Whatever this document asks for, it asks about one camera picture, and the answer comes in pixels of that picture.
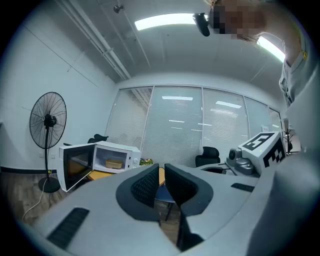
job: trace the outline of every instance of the open microwave door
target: open microwave door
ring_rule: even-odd
[[[94,143],[60,147],[57,174],[64,191],[69,191],[91,173],[94,152]]]

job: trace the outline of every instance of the ceiling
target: ceiling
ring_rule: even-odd
[[[282,63],[254,43],[213,34],[205,37],[195,25],[177,24],[136,30],[135,21],[170,13],[207,13],[204,0],[78,0],[85,13],[133,77],[148,72],[204,72],[279,89]],[[119,14],[113,10],[120,2]],[[282,46],[273,37],[268,40]]]

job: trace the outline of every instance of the fan grille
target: fan grille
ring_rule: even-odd
[[[52,148],[62,137],[66,121],[67,109],[64,99],[56,92],[42,95],[34,104],[29,120],[30,133],[33,141],[42,149],[46,143],[45,116],[49,114],[56,118],[56,124],[48,127],[47,149]]]

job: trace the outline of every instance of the baseboard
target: baseboard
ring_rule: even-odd
[[[57,173],[57,169],[50,169],[53,174]],[[12,174],[46,174],[46,170],[35,170],[35,169],[16,169],[16,168],[9,168],[1,166],[2,173],[12,173]]]

